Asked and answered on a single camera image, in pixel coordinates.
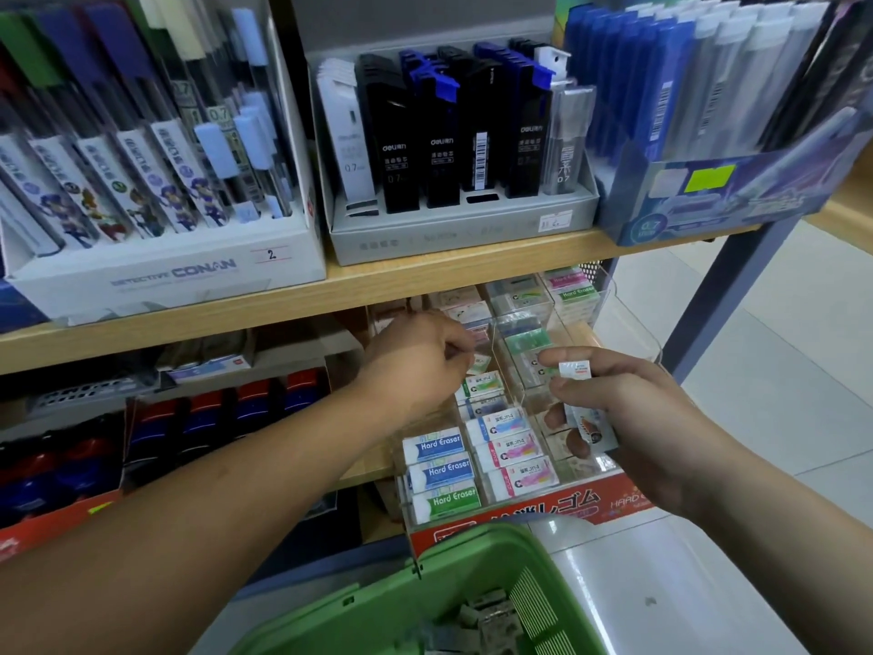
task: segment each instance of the person's right arm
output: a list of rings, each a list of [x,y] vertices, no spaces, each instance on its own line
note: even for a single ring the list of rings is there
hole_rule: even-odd
[[[554,379],[552,394],[606,410],[637,487],[701,527],[808,650],[873,653],[873,530],[741,445],[659,366],[600,348],[540,354],[552,368],[580,360],[595,378]],[[555,405],[547,424],[563,421]],[[578,434],[567,442],[587,454]]]

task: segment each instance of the hand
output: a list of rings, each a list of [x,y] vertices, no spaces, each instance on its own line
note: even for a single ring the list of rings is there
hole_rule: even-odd
[[[620,443],[610,455],[656,506],[694,519],[752,455],[705,417],[660,366],[597,347],[540,352],[544,367],[566,361],[589,361],[594,378],[552,379],[552,394],[566,404],[606,411]],[[546,415],[551,428],[565,421],[562,404]],[[577,457],[589,454],[578,431],[567,446]]]
[[[472,333],[441,312],[398,315],[366,348],[355,384],[403,427],[437,408],[473,363]]]

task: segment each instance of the white price label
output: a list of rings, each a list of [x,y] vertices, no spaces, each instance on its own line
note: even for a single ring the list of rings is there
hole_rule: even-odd
[[[271,246],[270,248],[258,248],[250,251],[254,263],[279,262],[283,259],[291,259],[291,246]]]
[[[573,211],[559,211],[557,214],[540,216],[540,234],[553,230],[563,230],[570,226],[573,219]]]

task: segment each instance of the white floor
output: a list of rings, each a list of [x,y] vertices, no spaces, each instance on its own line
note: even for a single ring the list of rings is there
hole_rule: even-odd
[[[618,264],[618,295],[663,343],[721,243]],[[802,222],[685,382],[759,455],[873,527],[873,257]],[[689,522],[659,510],[531,524],[607,650],[803,653]]]

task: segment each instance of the person's left arm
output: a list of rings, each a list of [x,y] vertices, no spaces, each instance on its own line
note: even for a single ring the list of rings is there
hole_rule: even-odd
[[[403,315],[349,386],[0,564],[4,652],[187,652],[363,452],[457,389],[472,349],[441,314]]]

